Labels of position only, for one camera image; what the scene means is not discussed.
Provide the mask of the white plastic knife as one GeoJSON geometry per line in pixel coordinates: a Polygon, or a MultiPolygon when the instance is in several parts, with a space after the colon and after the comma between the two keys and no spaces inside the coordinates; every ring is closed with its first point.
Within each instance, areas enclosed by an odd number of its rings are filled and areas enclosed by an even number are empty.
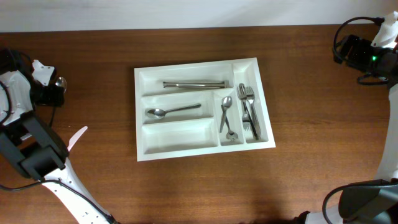
{"type": "Polygon", "coordinates": [[[74,145],[77,143],[77,141],[81,138],[81,136],[85,133],[85,131],[88,129],[88,126],[84,126],[81,129],[79,129],[68,141],[68,146],[67,149],[70,152],[74,145]]]}

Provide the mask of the silver spoon dark handle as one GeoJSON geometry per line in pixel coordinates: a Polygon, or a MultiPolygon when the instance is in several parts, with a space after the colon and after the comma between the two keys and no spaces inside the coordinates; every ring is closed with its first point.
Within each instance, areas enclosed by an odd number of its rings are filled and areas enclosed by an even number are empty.
{"type": "Polygon", "coordinates": [[[172,113],[176,111],[183,111],[183,110],[191,110],[191,109],[197,109],[200,108],[201,104],[197,103],[194,105],[189,105],[189,106],[183,106],[179,108],[174,108],[174,109],[169,109],[169,110],[162,110],[160,108],[154,108],[150,109],[146,112],[146,116],[150,119],[163,119],[165,118],[167,113],[172,113]]]}

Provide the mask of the silver fork long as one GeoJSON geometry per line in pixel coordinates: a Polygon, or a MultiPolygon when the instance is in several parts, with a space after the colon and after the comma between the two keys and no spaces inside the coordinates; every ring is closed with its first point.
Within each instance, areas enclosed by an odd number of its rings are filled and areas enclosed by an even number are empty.
{"type": "Polygon", "coordinates": [[[242,103],[243,114],[247,113],[249,115],[249,119],[250,119],[250,123],[251,123],[251,130],[250,131],[252,132],[252,135],[253,135],[254,139],[258,140],[259,138],[257,137],[256,128],[254,126],[254,123],[252,121],[251,115],[250,115],[249,110],[248,110],[247,105],[246,105],[247,96],[246,96],[245,86],[244,86],[243,83],[240,83],[238,85],[237,91],[238,91],[237,92],[238,98],[241,100],[241,103],[242,103]]]}

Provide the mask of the silver fork short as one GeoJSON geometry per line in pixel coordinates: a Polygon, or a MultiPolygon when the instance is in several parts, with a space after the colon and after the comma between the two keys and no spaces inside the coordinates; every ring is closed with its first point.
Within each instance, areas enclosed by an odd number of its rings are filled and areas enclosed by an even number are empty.
{"type": "Polygon", "coordinates": [[[243,128],[245,131],[250,131],[251,130],[251,123],[249,119],[249,115],[247,113],[244,113],[242,115],[242,122],[243,122],[243,128]]]}

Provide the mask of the white plastic cutlery tray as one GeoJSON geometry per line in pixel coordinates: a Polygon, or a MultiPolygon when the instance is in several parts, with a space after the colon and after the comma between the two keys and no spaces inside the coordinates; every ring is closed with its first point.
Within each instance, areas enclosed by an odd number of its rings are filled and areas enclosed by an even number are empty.
{"type": "Polygon", "coordinates": [[[137,160],[221,152],[248,151],[275,147],[261,74],[256,58],[135,68],[137,160]],[[162,82],[228,82],[228,88],[164,88],[162,82]],[[238,98],[240,83],[254,90],[261,136],[255,140],[243,128],[243,107],[238,98]],[[227,125],[220,133],[221,101],[232,97],[226,111],[229,126],[238,139],[226,139],[227,125]],[[200,103],[201,107],[167,113],[163,119],[150,119],[146,112],[169,110],[200,103]]]}

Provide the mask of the small dark-handled spoon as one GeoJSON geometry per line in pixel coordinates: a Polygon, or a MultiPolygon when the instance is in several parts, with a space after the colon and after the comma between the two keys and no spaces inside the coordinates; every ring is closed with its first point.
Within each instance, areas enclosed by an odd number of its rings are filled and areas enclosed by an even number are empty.
{"type": "Polygon", "coordinates": [[[221,115],[221,122],[220,122],[220,133],[223,130],[223,126],[226,124],[226,111],[231,107],[232,105],[232,97],[226,96],[222,99],[221,101],[221,110],[222,110],[222,115],[221,115]]]}

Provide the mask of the small silver teaspoon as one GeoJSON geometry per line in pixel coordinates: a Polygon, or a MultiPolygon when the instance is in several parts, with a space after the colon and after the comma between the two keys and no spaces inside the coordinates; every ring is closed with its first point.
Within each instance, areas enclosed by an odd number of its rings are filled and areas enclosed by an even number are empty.
{"type": "Polygon", "coordinates": [[[228,121],[228,117],[226,115],[226,111],[227,109],[221,105],[221,109],[222,109],[222,117],[221,117],[221,126],[223,126],[224,124],[227,125],[228,131],[226,133],[226,139],[230,140],[230,141],[235,141],[238,139],[238,134],[235,133],[234,131],[231,130],[230,126],[229,126],[229,121],[228,121]]]}

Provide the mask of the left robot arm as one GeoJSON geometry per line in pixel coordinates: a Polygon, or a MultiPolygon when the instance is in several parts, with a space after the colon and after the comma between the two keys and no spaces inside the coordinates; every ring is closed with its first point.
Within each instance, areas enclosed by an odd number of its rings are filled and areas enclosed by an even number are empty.
{"type": "Polygon", "coordinates": [[[37,106],[61,107],[67,81],[56,68],[31,60],[9,48],[1,49],[1,155],[32,187],[49,189],[78,223],[116,223],[85,188],[73,170],[70,151],[87,130],[68,142],[36,113],[37,106]]]}

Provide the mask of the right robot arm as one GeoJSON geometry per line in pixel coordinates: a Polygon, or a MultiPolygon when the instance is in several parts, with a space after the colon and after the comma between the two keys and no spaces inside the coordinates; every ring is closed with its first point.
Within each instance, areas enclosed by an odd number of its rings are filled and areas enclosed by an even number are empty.
{"type": "Polygon", "coordinates": [[[373,40],[349,35],[334,46],[335,61],[346,62],[387,86],[389,117],[381,160],[370,180],[331,190],[319,212],[303,212],[296,223],[397,223],[397,44],[394,37],[373,40]]]}

